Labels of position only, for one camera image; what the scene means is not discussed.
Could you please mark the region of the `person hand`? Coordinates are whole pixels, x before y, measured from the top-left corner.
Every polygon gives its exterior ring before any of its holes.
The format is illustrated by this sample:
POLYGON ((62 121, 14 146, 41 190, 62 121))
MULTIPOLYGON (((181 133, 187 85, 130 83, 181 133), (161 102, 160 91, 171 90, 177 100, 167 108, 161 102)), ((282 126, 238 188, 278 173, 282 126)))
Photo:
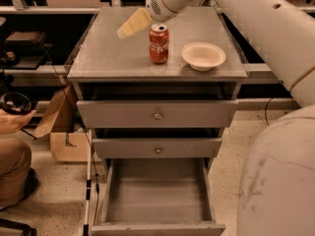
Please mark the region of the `person hand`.
POLYGON ((0 135, 14 134, 24 128, 36 111, 32 110, 26 115, 12 115, 0 110, 0 135))

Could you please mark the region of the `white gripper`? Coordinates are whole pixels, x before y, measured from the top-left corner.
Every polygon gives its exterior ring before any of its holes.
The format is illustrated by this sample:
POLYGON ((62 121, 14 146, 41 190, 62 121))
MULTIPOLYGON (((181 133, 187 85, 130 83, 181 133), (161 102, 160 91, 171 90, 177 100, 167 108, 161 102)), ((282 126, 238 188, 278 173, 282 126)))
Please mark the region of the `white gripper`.
POLYGON ((147 28, 152 18, 156 22, 166 22, 176 17, 187 6, 198 5, 204 0, 146 0, 146 8, 137 9, 117 30, 120 39, 129 38, 147 28))

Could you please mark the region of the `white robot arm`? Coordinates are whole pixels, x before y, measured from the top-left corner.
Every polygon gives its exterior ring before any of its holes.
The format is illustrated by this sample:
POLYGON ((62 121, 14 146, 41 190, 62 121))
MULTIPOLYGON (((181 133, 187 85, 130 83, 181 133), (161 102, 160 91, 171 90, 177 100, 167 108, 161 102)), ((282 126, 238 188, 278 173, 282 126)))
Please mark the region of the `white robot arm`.
MULTIPOLYGON (((166 22, 192 0, 146 0, 117 34, 166 22)), ((315 23, 285 0, 213 0, 264 60, 298 109, 270 124, 247 153, 237 236, 315 236, 315 23)))

